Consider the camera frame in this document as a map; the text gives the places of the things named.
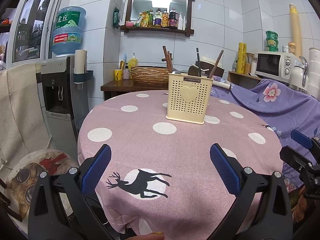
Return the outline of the person's right hand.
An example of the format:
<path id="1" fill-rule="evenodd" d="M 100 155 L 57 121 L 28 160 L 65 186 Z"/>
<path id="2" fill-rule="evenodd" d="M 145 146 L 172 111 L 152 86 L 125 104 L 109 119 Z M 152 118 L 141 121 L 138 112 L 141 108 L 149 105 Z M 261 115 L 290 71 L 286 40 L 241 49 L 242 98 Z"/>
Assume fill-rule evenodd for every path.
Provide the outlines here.
<path id="1" fill-rule="evenodd" d="M 297 205 L 292 209 L 292 220 L 294 223 L 299 223 L 304 219 L 306 211 L 312 204 L 319 206 L 319 200 L 306 199 L 304 193 L 306 192 L 305 186 L 299 192 L 299 200 Z"/>

